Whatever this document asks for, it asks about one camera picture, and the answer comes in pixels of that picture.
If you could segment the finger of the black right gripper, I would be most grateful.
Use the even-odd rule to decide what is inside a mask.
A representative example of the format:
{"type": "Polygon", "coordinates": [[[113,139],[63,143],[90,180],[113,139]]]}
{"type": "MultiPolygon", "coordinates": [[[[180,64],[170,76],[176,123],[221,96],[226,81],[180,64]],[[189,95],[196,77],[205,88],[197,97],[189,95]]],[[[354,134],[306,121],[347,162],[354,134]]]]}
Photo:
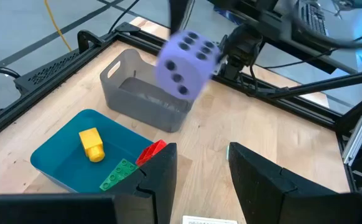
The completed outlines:
{"type": "Polygon", "coordinates": [[[193,3],[193,0],[169,0],[170,35],[184,29],[186,16],[192,11],[193,3]]]}

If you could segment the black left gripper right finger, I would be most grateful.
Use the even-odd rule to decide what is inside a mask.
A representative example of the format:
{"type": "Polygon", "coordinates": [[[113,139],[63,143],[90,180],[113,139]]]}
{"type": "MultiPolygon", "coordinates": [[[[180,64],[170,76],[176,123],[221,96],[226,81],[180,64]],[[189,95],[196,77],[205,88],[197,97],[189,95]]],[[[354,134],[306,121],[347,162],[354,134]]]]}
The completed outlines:
{"type": "Polygon", "coordinates": [[[247,223],[362,223],[362,193],[336,193],[238,142],[228,161],[247,223]]]}

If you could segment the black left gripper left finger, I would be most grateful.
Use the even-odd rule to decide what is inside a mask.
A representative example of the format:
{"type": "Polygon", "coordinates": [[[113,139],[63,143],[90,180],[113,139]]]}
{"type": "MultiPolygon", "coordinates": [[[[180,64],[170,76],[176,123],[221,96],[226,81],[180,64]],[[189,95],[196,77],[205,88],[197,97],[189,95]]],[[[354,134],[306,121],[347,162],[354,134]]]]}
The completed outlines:
{"type": "Polygon", "coordinates": [[[169,223],[176,182],[169,143],[105,193],[0,195],[0,223],[169,223]]]}

